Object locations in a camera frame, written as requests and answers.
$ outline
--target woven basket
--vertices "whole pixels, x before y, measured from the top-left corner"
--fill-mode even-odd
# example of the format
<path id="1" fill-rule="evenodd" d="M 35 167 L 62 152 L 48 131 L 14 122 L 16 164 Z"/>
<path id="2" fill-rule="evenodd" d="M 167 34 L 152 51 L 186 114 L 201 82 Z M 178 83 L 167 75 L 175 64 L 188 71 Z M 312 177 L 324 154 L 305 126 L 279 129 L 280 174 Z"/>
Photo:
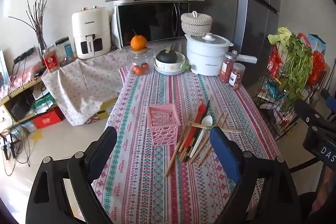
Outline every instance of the woven basket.
<path id="1" fill-rule="evenodd" d="M 181 15 L 182 30 L 186 34 L 196 37 L 203 37 L 211 30 L 212 18 L 204 14 L 197 14 L 196 11 Z"/>

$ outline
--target blue box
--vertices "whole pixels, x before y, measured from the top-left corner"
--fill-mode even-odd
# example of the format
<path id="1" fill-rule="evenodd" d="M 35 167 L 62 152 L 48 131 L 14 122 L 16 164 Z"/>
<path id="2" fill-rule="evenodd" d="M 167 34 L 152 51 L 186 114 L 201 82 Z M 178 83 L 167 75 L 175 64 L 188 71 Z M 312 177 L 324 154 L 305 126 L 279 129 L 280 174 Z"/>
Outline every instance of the blue box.
<path id="1" fill-rule="evenodd" d="M 309 34 L 308 39 L 311 45 L 312 52 L 319 51 L 324 56 L 327 48 L 325 42 L 317 34 Z"/>

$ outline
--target white bowl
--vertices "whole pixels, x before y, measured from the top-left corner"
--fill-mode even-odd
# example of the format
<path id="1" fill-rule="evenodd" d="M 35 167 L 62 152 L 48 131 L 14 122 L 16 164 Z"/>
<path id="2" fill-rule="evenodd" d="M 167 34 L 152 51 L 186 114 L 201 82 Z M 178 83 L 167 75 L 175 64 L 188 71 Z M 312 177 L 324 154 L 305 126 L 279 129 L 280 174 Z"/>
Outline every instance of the white bowl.
<path id="1" fill-rule="evenodd" d="M 177 54 L 177 62 L 173 64 L 163 63 L 155 58 L 155 65 L 162 71 L 177 71 L 185 64 L 185 56 L 179 52 Z"/>
<path id="2" fill-rule="evenodd" d="M 170 76 L 180 75 L 181 73 L 183 73 L 185 71 L 185 69 L 179 69 L 179 70 L 175 70 L 175 71 L 164 71 L 164 70 L 161 70 L 160 68 L 158 68 L 156 64 L 154 64 L 154 68 L 158 73 L 160 73 L 162 75 L 170 75 Z"/>

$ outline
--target striped tablecloth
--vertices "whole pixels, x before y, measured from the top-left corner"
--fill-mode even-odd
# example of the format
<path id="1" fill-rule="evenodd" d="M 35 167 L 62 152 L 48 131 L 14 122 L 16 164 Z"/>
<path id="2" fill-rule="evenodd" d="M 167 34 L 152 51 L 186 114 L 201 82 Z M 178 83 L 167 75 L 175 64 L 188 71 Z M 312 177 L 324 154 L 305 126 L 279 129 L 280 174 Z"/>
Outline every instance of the striped tablecloth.
<path id="1" fill-rule="evenodd" d="M 244 88 L 237 91 L 218 77 L 184 72 L 164 76 L 128 75 L 107 126 L 118 131 L 118 141 L 95 193 L 114 223 L 213 223 L 223 210 L 235 185 L 212 150 L 201 167 L 175 161 L 170 175 L 164 172 L 174 145 L 153 147 L 147 129 L 147 106 L 175 102 L 181 124 L 188 115 L 196 117 L 198 106 L 210 100 L 208 114 L 216 122 L 224 111 L 226 126 L 242 129 L 231 134 L 242 150 L 273 159 L 279 152 Z M 250 206 L 257 203 L 262 181 L 255 188 Z"/>

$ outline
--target dark green squash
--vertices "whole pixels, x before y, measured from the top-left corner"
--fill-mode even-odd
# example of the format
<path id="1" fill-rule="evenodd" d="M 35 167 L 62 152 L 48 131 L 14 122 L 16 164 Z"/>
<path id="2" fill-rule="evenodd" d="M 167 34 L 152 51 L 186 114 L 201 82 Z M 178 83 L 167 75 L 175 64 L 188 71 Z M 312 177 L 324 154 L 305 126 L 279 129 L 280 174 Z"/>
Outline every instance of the dark green squash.
<path id="1" fill-rule="evenodd" d="M 177 54 L 168 48 L 166 50 L 160 51 L 157 54 L 156 59 L 162 63 L 173 64 L 177 62 Z"/>

